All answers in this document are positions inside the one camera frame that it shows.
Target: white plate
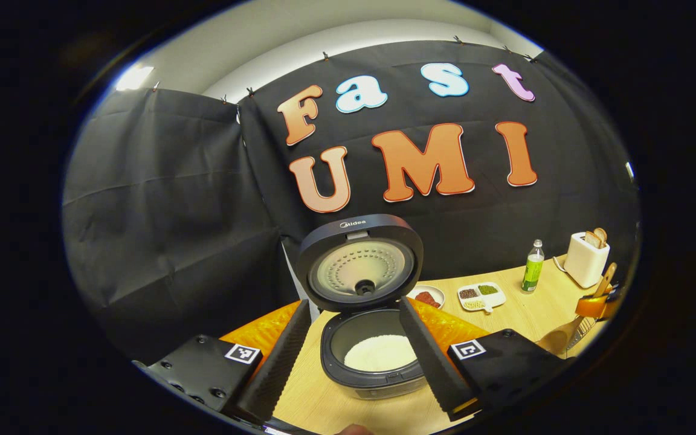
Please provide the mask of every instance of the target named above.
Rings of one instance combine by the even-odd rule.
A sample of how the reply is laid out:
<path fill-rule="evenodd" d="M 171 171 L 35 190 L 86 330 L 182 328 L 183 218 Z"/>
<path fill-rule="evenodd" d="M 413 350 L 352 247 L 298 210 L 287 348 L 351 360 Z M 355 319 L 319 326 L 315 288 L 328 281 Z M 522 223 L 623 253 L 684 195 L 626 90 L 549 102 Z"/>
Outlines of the white plate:
<path fill-rule="evenodd" d="M 483 295 L 480 292 L 480 286 L 492 286 L 496 290 L 498 290 L 497 294 L 489 294 L 489 295 Z M 466 300 L 461 299 L 461 290 L 464 289 L 474 289 L 476 292 L 476 297 L 470 297 Z M 499 306 L 502 303 L 506 302 L 506 295 L 503 293 L 503 290 L 501 290 L 501 287 L 498 286 L 496 283 L 475 283 L 475 284 L 469 284 L 469 286 L 462 286 L 456 291 L 456 297 L 458 297 L 459 303 L 461 303 L 461 306 L 466 309 L 466 311 L 479 311 L 480 309 L 484 309 L 484 311 L 488 313 L 492 313 L 492 309 L 494 306 Z M 485 303 L 485 306 L 483 308 L 467 308 L 466 307 L 466 302 L 472 302 L 472 301 L 478 301 L 481 300 Z"/>
<path fill-rule="evenodd" d="M 412 290 L 410 290 L 407 296 L 415 299 L 420 292 L 428 292 L 428 294 L 434 298 L 434 302 L 439 304 L 439 309 L 442 309 L 442 306 L 445 305 L 445 294 L 443 294 L 442 290 L 433 286 L 424 286 L 423 284 L 420 284 L 419 286 L 415 286 Z"/>

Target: wooden table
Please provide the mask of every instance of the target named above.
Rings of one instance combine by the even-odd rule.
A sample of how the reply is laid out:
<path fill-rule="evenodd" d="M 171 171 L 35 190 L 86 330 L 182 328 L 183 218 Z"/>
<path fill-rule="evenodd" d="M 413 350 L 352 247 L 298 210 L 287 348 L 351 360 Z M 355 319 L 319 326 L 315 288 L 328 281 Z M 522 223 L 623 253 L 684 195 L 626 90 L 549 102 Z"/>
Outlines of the wooden table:
<path fill-rule="evenodd" d="M 563 264 L 566 256 L 559 256 Z M 582 289 L 570 276 L 558 270 L 552 259 L 544 261 L 538 287 L 533 294 L 520 290 L 525 266 L 500 272 L 483 273 L 461 278 L 421 281 L 437 287 L 445 294 L 444 311 L 467 320 L 488 332 L 512 328 L 531 341 L 576 317 L 576 301 L 592 294 L 596 286 Z M 481 282 L 494 282 L 506 294 L 506 302 L 485 311 L 464 311 L 458 302 L 457 289 Z M 324 311 L 311 325 L 306 341 L 288 378 L 273 415 L 276 418 L 316 433 L 334 434 L 348 424 L 363 424 L 376 435 L 418 435 L 455 426 L 471 417 L 450 422 L 439 408 L 431 389 L 424 388 L 404 396 L 381 400 L 360 400 L 346 396 L 341 387 L 326 377 L 321 369 L 321 331 L 335 313 Z M 577 355 L 605 322 L 598 322 L 568 352 Z"/>

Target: white toaster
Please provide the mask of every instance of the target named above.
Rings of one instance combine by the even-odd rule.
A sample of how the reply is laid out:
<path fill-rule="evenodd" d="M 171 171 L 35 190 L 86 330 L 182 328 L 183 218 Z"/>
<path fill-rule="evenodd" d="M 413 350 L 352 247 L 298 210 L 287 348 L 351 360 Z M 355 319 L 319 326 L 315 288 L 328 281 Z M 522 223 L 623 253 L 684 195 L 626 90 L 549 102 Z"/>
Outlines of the white toaster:
<path fill-rule="evenodd" d="M 585 242 L 585 231 L 571 235 L 569 253 L 565 257 L 564 269 L 577 283 L 584 287 L 592 287 L 599 283 L 605 261 L 608 259 L 608 251 L 611 246 L 605 244 L 605 248 L 595 248 Z"/>

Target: black cloth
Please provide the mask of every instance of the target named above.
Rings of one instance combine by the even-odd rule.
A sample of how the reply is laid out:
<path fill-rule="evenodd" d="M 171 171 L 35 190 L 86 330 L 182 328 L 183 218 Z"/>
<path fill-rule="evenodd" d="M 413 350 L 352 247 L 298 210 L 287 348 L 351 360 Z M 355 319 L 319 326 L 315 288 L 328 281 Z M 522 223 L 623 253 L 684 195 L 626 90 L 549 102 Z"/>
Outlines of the black cloth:
<path fill-rule="evenodd" d="M 130 358 L 154 363 L 297 300 L 248 165 L 237 106 L 114 92 L 66 171 L 63 234 L 83 300 Z"/>
<path fill-rule="evenodd" d="M 439 97 L 421 74 L 426 63 L 452 63 L 469 83 L 463 96 Z M 535 100 L 517 97 L 492 67 L 503 63 L 522 76 Z M 376 78 L 387 101 L 377 108 L 345 114 L 335 107 L 337 86 L 359 75 Z M 524 265 L 533 240 L 544 242 L 547 256 L 568 250 L 571 234 L 596 227 L 608 232 L 610 261 L 619 272 L 635 247 L 640 217 L 637 193 L 628 176 L 628 157 L 615 127 L 586 88 L 549 56 L 535 63 L 516 53 L 457 42 L 396 42 L 332 56 L 290 72 L 239 102 L 240 121 L 260 192 L 273 221 L 279 225 L 287 253 L 295 261 L 299 242 L 327 222 L 362 214 L 395 214 L 422 237 L 425 261 L 421 279 L 472 275 Z M 307 119 L 315 132 L 288 146 L 279 104 L 308 86 L 318 85 L 318 115 Z M 524 124 L 533 170 L 538 182 L 512 187 L 508 152 L 495 131 L 501 121 Z M 421 195 L 414 185 L 409 201 L 387 203 L 387 174 L 373 136 L 401 130 L 425 149 L 436 124 L 463 127 L 463 156 L 475 189 L 444 196 Z M 320 214 L 302 203 L 293 160 L 313 157 L 315 181 L 323 196 L 334 192 L 320 154 L 345 146 L 351 198 L 345 208 Z M 439 182 L 439 174 L 434 184 Z"/>

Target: toast slice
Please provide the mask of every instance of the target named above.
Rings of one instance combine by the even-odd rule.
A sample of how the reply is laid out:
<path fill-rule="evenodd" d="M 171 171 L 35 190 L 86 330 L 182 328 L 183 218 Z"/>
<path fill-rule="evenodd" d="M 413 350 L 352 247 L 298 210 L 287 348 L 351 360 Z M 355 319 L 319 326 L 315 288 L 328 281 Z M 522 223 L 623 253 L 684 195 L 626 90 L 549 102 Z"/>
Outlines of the toast slice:
<path fill-rule="evenodd" d="M 605 247 L 603 239 L 601 239 L 601 237 L 597 237 L 596 234 L 590 231 L 585 232 L 585 242 L 589 243 L 596 250 L 599 250 L 601 247 Z"/>
<path fill-rule="evenodd" d="M 607 234 L 605 234 L 605 230 L 603 228 L 596 228 L 592 230 L 592 232 L 597 237 L 600 237 L 601 240 L 603 240 L 603 245 L 601 246 L 601 248 L 605 248 L 605 241 L 607 240 Z"/>

